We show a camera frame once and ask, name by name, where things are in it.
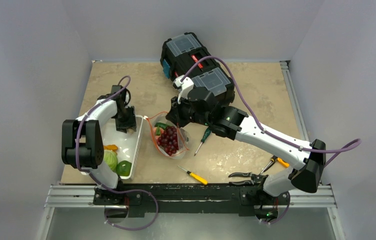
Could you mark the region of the green cabbage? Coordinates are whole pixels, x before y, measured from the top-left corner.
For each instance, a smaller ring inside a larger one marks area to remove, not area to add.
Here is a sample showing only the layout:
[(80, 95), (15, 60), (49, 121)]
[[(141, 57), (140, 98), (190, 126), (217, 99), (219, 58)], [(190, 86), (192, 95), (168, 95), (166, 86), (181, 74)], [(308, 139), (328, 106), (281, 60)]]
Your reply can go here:
[(117, 153), (112, 150), (104, 150), (103, 161), (114, 172), (117, 172), (117, 166), (119, 163)]

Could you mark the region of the red grape bunch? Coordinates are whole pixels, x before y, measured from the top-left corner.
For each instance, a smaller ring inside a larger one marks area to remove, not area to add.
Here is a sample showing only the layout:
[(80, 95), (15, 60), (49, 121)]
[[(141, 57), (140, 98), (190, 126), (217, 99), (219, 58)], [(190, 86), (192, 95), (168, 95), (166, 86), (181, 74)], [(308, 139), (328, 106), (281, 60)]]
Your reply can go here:
[(175, 155), (179, 150), (176, 127), (170, 126), (163, 134), (161, 134), (160, 136), (154, 134), (154, 137), (159, 148), (164, 150), (167, 155)]

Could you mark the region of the clear zip bag orange zipper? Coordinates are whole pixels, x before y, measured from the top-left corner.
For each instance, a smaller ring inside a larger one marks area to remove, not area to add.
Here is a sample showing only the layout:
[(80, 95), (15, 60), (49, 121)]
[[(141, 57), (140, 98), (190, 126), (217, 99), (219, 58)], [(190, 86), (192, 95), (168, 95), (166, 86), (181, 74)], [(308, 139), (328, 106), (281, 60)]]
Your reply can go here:
[(191, 137), (178, 124), (166, 119), (168, 112), (161, 111), (153, 116), (144, 116), (150, 128), (149, 133), (155, 149), (170, 159), (182, 159), (190, 150)]

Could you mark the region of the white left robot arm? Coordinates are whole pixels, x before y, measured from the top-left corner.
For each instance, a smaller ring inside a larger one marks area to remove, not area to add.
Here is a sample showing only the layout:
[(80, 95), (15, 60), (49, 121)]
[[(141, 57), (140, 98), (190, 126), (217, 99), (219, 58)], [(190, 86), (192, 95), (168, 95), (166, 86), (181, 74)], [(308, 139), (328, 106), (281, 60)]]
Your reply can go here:
[(120, 176), (104, 161), (101, 128), (113, 119), (117, 132), (135, 132), (137, 120), (135, 108), (129, 105), (130, 100), (125, 86), (113, 85), (111, 92), (100, 96), (86, 113), (76, 119), (65, 120), (61, 127), (62, 162), (89, 175), (106, 190), (106, 199), (114, 205), (124, 201), (125, 191), (118, 186)]

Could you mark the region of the green cucumber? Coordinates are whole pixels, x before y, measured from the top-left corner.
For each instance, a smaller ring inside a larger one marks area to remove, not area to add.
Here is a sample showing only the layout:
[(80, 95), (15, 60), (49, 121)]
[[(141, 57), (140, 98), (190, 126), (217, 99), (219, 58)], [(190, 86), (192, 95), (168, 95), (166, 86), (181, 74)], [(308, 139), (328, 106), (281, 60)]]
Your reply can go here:
[(162, 122), (157, 122), (155, 125), (154, 125), (154, 134), (156, 136), (160, 136), (161, 134), (163, 134), (170, 126), (165, 124), (165, 123), (162, 123)]

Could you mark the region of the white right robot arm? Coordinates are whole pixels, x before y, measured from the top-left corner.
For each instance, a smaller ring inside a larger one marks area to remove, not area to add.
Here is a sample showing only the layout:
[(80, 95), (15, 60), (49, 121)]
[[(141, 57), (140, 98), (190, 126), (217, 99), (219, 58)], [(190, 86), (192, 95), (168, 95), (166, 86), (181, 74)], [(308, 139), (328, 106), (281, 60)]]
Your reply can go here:
[(211, 128), (216, 136), (258, 147), (289, 164), (289, 168), (264, 177), (256, 196), (264, 204), (292, 189), (316, 193), (321, 181), (326, 157), (326, 144), (296, 139), (268, 126), (259, 126), (251, 114), (219, 103), (211, 91), (197, 87), (187, 97), (175, 96), (165, 117), (183, 128), (196, 123)]

